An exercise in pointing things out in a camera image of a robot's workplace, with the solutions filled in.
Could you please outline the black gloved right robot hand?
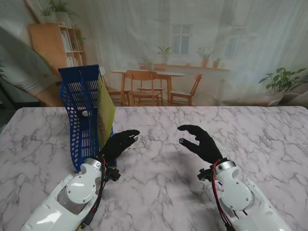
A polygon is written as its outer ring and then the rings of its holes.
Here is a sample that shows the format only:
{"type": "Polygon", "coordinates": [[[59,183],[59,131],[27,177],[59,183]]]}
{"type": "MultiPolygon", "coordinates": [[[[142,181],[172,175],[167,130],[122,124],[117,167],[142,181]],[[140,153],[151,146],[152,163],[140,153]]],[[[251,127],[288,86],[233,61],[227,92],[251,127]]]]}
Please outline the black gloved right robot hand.
{"type": "Polygon", "coordinates": [[[178,130],[187,131],[195,136],[195,140],[199,141],[198,145],[184,138],[180,138],[179,143],[191,152],[197,154],[202,160],[210,164],[215,164],[218,160],[223,159],[213,138],[201,127],[196,125],[181,125],[178,127],[178,130]]]}

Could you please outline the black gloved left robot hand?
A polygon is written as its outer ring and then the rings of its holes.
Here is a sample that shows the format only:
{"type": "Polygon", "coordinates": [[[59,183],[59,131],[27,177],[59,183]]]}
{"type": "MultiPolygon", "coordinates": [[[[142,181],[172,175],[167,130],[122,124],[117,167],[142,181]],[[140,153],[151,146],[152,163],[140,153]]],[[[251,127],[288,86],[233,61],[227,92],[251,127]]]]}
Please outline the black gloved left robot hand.
{"type": "Polygon", "coordinates": [[[139,130],[131,129],[115,133],[111,136],[103,148],[96,154],[99,160],[105,160],[110,167],[117,166],[117,158],[133,143],[138,140],[139,130]]]}

